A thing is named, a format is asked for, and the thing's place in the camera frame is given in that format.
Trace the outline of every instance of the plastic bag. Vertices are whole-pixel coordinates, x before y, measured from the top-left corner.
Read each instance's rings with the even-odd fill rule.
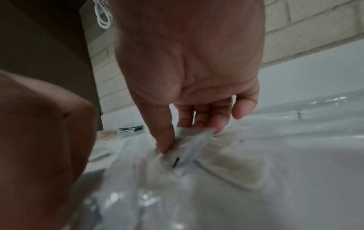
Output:
[[[364,228],[364,91],[200,134],[178,175],[146,138],[124,146],[97,194],[106,230]]]

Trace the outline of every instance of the finger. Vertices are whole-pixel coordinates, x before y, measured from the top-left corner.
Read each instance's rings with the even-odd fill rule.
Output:
[[[177,104],[174,104],[174,106],[178,110],[177,127],[190,128],[193,122],[193,106]]]
[[[22,77],[11,76],[18,83],[53,101],[63,114],[71,151],[74,181],[82,174],[96,139],[96,110],[85,99],[56,85]]]
[[[257,106],[259,98],[258,80],[248,90],[236,95],[236,102],[232,108],[232,116],[241,119]]]
[[[196,115],[192,128],[205,128],[211,117],[211,105],[195,105],[193,108]]]
[[[166,153],[174,142],[172,114],[168,105],[150,106],[134,100],[141,116],[157,141],[157,149]]]
[[[232,108],[232,98],[223,99],[211,103],[212,114],[207,127],[215,128],[216,133],[221,132],[229,123]]]

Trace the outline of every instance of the white cable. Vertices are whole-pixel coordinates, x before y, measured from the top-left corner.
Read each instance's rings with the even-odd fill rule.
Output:
[[[93,0],[93,1],[95,3],[95,13],[96,13],[96,17],[97,17],[97,23],[99,24],[99,26],[101,28],[103,28],[105,30],[109,29],[113,23],[113,16],[111,14],[111,11],[105,4],[105,2],[104,2],[105,0]],[[100,14],[99,14],[99,8],[101,9],[102,13],[105,14],[105,16],[107,18],[107,22],[102,20]]]

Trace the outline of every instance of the hand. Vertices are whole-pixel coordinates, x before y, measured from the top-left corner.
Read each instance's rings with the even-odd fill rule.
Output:
[[[118,63],[161,152],[174,142],[171,103],[177,126],[217,132],[230,115],[241,119],[254,109],[265,35],[261,0],[109,2]]]
[[[96,138],[91,103],[0,71],[0,229],[58,229]]]

